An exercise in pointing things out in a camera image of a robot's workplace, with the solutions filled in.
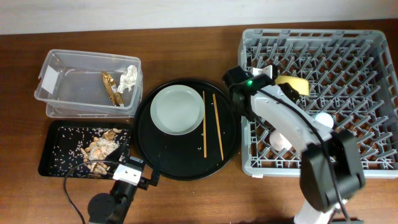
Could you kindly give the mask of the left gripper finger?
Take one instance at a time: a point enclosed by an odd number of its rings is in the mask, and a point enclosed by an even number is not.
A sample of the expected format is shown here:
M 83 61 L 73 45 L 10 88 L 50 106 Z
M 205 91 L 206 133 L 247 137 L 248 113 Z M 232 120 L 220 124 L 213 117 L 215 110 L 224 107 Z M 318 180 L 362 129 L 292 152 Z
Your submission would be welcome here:
M 117 162 L 126 149 L 127 141 L 123 142 L 117 149 L 106 156 L 106 161 Z
M 149 185 L 152 185 L 154 187 L 156 187 L 159 183 L 159 177 L 160 177 L 160 161 L 161 161 L 161 152 L 159 152 L 159 155 L 157 156 L 157 160 L 154 164 L 152 173 L 151 173 L 151 177 L 150 177 L 150 181 L 149 181 Z

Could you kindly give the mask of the yellow bowl with food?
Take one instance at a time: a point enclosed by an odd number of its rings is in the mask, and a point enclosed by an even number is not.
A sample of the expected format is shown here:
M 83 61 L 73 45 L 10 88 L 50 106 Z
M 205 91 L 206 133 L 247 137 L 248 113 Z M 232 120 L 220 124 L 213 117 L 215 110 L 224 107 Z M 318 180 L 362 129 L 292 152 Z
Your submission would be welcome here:
M 277 85 L 288 83 L 300 95 L 308 96 L 310 92 L 309 82 L 304 78 L 281 75 L 275 80 Z

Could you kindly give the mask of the light blue cup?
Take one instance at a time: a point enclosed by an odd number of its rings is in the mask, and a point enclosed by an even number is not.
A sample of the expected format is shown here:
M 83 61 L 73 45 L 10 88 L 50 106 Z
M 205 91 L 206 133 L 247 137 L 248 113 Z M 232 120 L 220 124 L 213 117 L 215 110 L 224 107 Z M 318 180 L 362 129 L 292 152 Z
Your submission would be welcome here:
M 315 114 L 313 118 L 326 127 L 332 128 L 334 125 L 334 120 L 332 116 L 328 113 L 321 112 Z

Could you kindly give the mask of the pink cup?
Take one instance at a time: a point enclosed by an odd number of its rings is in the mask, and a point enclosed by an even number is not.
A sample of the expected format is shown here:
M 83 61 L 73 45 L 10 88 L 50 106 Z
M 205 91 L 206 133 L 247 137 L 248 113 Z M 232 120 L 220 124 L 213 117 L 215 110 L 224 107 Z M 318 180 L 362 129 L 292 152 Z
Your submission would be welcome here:
M 278 130 L 274 130 L 270 134 L 269 142 L 276 151 L 289 150 L 292 147 L 291 143 Z

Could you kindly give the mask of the grey plate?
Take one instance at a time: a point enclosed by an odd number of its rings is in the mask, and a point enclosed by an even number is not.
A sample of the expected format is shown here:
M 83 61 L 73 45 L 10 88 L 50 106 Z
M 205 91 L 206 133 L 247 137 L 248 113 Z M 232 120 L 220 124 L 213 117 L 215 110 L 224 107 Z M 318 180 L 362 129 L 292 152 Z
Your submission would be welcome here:
M 192 132 L 203 121 L 205 105 L 200 94 L 186 85 L 170 85 L 155 94 L 150 117 L 163 133 L 179 136 Z

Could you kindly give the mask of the wooden chopstick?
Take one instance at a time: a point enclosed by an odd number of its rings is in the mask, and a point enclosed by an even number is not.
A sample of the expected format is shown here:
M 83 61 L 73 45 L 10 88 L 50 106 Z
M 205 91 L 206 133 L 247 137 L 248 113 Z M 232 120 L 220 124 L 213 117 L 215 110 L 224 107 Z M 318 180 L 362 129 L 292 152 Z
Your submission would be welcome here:
M 215 110 L 215 119 L 216 119 L 217 133 L 218 133 L 218 142 L 219 142 L 219 146 L 220 146 L 220 155 L 221 155 L 221 160 L 224 161 L 223 144 L 222 144 L 221 129 L 220 129 L 220 121 L 219 121 L 219 116 L 218 116 L 218 107 L 217 107 L 217 101 L 216 101 L 216 95 L 215 94 L 213 94 L 213 105 L 214 105 L 214 110 Z
M 203 157 L 207 158 L 207 145 L 206 145 L 206 103 L 205 103 L 205 91 L 202 91 L 204 114 L 203 114 Z

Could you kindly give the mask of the white napkin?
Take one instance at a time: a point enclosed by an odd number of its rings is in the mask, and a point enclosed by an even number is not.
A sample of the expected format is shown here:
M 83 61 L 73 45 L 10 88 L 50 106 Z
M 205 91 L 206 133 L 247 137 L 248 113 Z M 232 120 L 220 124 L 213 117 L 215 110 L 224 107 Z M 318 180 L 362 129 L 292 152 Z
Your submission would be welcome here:
M 123 93 L 125 89 L 131 91 L 132 86 L 136 84 L 137 74 L 137 67 L 135 65 L 128 66 L 127 71 L 120 77 L 118 92 Z

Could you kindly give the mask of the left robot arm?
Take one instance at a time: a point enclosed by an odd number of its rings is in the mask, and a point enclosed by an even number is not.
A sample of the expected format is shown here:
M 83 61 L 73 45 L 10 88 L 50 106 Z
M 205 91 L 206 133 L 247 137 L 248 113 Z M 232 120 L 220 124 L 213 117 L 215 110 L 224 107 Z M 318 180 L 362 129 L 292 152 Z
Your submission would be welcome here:
M 159 183 L 160 157 L 165 148 L 160 148 L 148 179 L 142 176 L 146 164 L 144 161 L 133 156 L 124 163 L 118 161 L 125 147 L 122 144 L 102 160 L 102 163 L 114 166 L 111 175 L 115 183 L 110 193 L 97 194 L 89 201 L 89 223 L 123 223 L 137 190 L 147 190 L 149 186 L 156 187 Z

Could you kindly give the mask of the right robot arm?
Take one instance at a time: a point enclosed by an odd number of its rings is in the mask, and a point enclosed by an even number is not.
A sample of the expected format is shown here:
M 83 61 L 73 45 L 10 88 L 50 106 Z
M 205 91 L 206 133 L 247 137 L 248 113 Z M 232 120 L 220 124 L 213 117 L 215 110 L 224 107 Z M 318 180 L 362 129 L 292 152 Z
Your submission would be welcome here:
M 258 72 L 237 66 L 222 80 L 239 115 L 250 121 L 265 119 L 301 157 L 305 201 L 292 223 L 332 223 L 336 212 L 351 223 L 345 204 L 366 183 L 354 134 L 336 132 L 297 106 L 300 94 L 294 78 L 279 75 L 274 64 Z

